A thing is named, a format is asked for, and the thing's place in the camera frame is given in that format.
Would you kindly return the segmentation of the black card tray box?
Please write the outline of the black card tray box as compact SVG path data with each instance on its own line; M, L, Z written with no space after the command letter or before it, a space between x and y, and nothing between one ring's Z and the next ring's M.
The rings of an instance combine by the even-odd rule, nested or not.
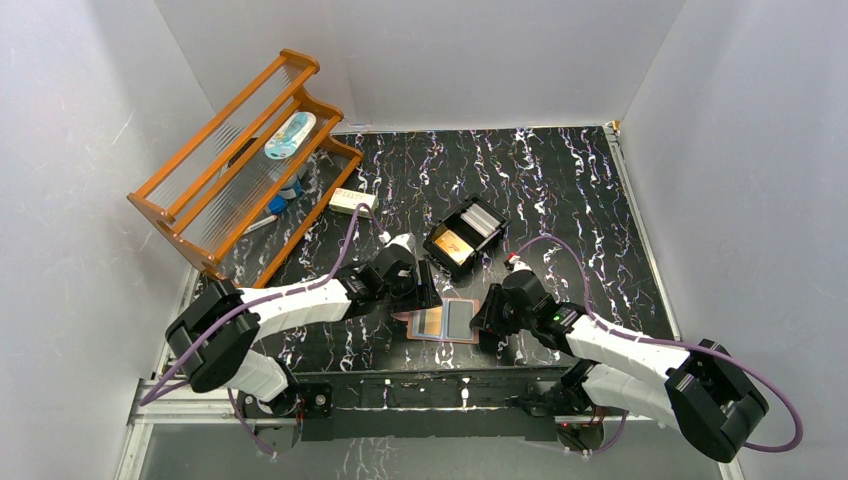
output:
M498 230L487 238L482 237L460 218L461 213L473 202L480 203L500 221ZM482 258L483 254L490 251L504 237L510 223L511 221L503 211L497 210L479 194L471 194L461 203L452 207L446 216L433 226L423 240L423 248L432 260L447 269L452 278L462 278L469 275L475 263ZM447 229L456 232L474 248L474 254L463 265L454 264L434 245L436 237Z

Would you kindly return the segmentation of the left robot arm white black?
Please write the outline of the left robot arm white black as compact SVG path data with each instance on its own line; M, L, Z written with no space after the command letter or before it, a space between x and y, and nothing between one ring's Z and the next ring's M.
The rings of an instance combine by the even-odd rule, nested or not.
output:
M299 391L290 370L254 345L268 336L315 323L439 307L428 263L390 243L371 260L348 263L313 281L273 288L239 288L229 280L207 287L168 326L181 373L195 393L221 388L251 395L275 416L294 411Z

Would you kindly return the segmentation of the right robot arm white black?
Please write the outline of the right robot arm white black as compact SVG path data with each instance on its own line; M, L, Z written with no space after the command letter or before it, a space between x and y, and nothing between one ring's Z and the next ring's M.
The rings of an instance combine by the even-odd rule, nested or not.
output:
M627 411L674 428L700 453L728 463L769 411L720 344L704 340L689 350L618 330L584 306L556 301L529 270L492 284L470 324L500 337L527 331L575 359L547 391L508 400L528 414Z

